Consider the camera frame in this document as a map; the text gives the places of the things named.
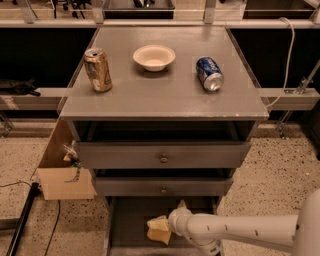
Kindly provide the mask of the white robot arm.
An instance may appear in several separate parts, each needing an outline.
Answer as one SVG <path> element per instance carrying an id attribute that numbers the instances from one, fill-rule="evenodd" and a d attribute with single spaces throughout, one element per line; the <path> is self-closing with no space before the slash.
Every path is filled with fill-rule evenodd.
<path id="1" fill-rule="evenodd" d="M 147 237 L 168 244 L 173 233 L 205 256 L 217 256 L 220 242 L 232 240 L 292 256 L 320 256 L 320 190 L 304 201 L 297 215 L 224 217 L 194 214 L 181 202 L 169 215 L 147 222 Z"/>

